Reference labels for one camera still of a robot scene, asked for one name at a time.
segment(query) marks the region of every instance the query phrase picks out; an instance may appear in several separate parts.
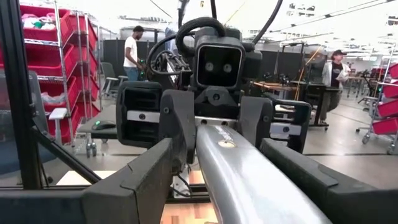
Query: cap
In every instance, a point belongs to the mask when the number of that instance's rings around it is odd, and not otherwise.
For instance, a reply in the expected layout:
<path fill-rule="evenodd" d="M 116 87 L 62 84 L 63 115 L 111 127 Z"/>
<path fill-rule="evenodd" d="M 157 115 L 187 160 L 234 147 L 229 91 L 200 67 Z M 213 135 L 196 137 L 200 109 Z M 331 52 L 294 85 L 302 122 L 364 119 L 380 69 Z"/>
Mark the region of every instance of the cap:
<path fill-rule="evenodd" d="M 341 50 L 336 50 L 332 55 L 347 55 L 347 53 L 344 53 Z"/>

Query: computer mouse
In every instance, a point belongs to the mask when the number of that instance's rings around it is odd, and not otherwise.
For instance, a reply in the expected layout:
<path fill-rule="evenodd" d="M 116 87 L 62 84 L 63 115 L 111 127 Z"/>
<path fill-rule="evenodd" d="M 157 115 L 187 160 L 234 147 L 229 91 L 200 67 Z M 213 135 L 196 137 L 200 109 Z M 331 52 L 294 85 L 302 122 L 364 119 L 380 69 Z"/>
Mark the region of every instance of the computer mouse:
<path fill-rule="evenodd" d="M 93 125 L 92 130 L 99 131 L 108 128 L 115 128 L 116 124 L 112 121 L 96 121 Z"/>

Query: man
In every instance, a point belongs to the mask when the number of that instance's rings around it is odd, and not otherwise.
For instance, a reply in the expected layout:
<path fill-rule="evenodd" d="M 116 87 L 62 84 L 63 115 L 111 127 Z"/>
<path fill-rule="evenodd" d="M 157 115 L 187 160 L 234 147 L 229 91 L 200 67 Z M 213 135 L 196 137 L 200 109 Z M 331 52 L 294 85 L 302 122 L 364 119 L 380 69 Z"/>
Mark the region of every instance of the man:
<path fill-rule="evenodd" d="M 144 28 L 136 26 L 132 30 L 132 36 L 128 37 L 124 43 L 123 67 L 127 77 L 129 77 L 129 81 L 137 81 L 138 69 L 143 69 L 143 66 L 139 63 L 140 59 L 137 56 L 137 40 L 141 39 L 143 33 Z"/>
<path fill-rule="evenodd" d="M 331 55 L 331 62 L 327 62 L 323 67 L 322 80 L 328 88 L 336 88 L 336 91 L 327 91 L 323 97 L 320 123 L 326 124 L 326 114 L 336 109 L 340 102 L 343 92 L 343 82 L 347 81 L 348 73 L 351 71 L 342 61 L 344 55 L 341 50 L 336 50 Z"/>

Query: white t-shirt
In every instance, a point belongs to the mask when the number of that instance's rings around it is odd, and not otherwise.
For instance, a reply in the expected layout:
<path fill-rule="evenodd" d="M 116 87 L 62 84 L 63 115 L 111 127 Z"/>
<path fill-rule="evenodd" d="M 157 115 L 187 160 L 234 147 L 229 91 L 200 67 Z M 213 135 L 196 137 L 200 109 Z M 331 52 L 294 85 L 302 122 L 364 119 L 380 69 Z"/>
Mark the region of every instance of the white t-shirt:
<path fill-rule="evenodd" d="M 128 37 L 124 43 L 124 50 L 126 50 L 126 48 L 130 47 L 130 55 L 131 57 L 137 61 L 137 42 L 134 38 L 132 37 Z M 135 65 L 134 63 L 132 63 L 129 59 L 126 58 L 126 56 L 124 56 L 124 63 L 123 63 L 123 67 L 130 67 L 130 68 L 136 68 L 137 65 Z"/>

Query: wooden tabletop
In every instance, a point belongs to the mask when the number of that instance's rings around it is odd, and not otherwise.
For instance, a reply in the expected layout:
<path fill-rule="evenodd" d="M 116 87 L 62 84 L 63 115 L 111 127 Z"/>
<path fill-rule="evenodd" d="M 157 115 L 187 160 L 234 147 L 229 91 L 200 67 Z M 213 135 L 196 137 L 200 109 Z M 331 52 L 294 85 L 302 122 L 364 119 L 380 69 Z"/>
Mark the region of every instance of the wooden tabletop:
<path fill-rule="evenodd" d="M 202 184 L 205 181 L 201 171 L 190 173 L 191 184 Z M 164 207 L 161 224 L 214 224 L 218 223 L 211 203 L 167 204 Z"/>
<path fill-rule="evenodd" d="M 269 82 L 253 82 L 254 85 L 267 88 L 269 90 L 276 90 L 276 91 L 282 91 L 282 90 L 296 90 L 297 87 L 295 86 L 282 86 L 280 83 L 269 83 Z"/>

